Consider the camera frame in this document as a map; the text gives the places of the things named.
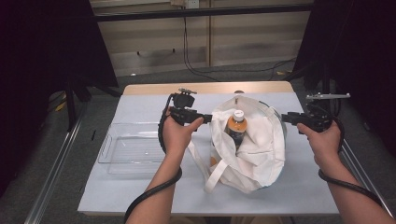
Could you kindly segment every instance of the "person's left hand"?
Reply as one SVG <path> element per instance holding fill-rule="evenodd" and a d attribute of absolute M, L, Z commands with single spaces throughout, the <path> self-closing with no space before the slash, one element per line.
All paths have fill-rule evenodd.
<path fill-rule="evenodd" d="M 182 153 L 189 145 L 192 133 L 197 130 L 204 122 L 204 118 L 198 118 L 187 126 L 181 126 L 175 120 L 168 116 L 163 124 L 163 142 L 166 147 L 166 154 Z"/>

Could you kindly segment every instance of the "plastic tray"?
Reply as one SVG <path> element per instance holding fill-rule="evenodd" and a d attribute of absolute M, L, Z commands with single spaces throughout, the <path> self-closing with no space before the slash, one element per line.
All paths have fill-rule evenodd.
<path fill-rule="evenodd" d="M 98 157 L 112 175 L 152 177 L 163 161 L 158 122 L 111 124 Z"/>

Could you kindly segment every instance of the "hand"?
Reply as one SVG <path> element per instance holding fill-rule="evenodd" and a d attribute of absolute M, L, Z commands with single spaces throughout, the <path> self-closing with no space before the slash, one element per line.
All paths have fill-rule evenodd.
<path fill-rule="evenodd" d="M 335 121 L 333 121 L 330 128 L 323 133 L 317 133 L 302 123 L 298 123 L 297 128 L 308 137 L 309 145 L 312 147 L 315 154 L 315 162 L 323 172 L 325 172 L 329 166 L 331 167 L 334 165 L 335 162 L 340 162 L 338 147 L 340 144 L 341 131 Z"/>
<path fill-rule="evenodd" d="M 204 122 L 204 118 L 198 118 L 188 126 L 181 126 L 168 116 L 163 125 L 163 142 L 166 147 L 166 155 L 178 153 L 184 155 L 184 150 L 189 145 L 192 133 Z"/>

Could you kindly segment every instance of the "bag strap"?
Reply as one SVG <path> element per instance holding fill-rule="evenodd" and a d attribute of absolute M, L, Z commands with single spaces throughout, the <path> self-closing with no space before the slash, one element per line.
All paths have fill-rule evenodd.
<path fill-rule="evenodd" d="M 201 156 L 199 155 L 198 150 L 195 148 L 195 144 L 192 141 L 190 141 L 188 149 L 194 158 L 195 163 L 198 165 L 199 169 L 204 175 L 206 181 L 205 191 L 208 193 L 212 192 L 213 188 L 219 182 L 225 169 L 228 167 L 227 163 L 224 160 L 221 160 L 216 166 L 215 170 L 212 172 L 212 175 L 209 176 L 209 171 L 202 162 Z"/>
<path fill-rule="evenodd" d="M 205 184 L 205 191 L 210 193 L 213 191 L 213 188 L 219 182 L 222 174 L 224 173 L 225 169 L 228 167 L 227 163 L 224 160 L 219 161 L 218 165 L 216 166 L 215 170 L 212 172 L 212 175 L 207 179 Z"/>
<path fill-rule="evenodd" d="M 190 141 L 189 145 L 187 148 L 190 150 L 190 153 L 192 157 L 195 160 L 195 163 L 198 165 L 199 169 L 201 170 L 202 174 L 204 175 L 205 181 L 209 179 L 209 170 L 205 167 L 205 164 L 203 163 L 201 156 L 198 153 L 198 150 L 195 148 L 195 144 Z"/>

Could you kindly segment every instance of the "tote bag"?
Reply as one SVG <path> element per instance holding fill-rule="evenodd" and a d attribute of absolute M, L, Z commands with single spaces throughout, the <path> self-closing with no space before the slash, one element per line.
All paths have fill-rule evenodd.
<path fill-rule="evenodd" d="M 236 150 L 230 135 L 224 132 L 235 110 L 242 110 L 247 130 Z M 285 162 L 286 126 L 271 106 L 242 95 L 217 106 L 212 112 L 211 165 L 207 169 L 192 142 L 189 150 L 205 177 L 205 191 L 222 184 L 245 193 L 269 187 L 280 175 Z"/>

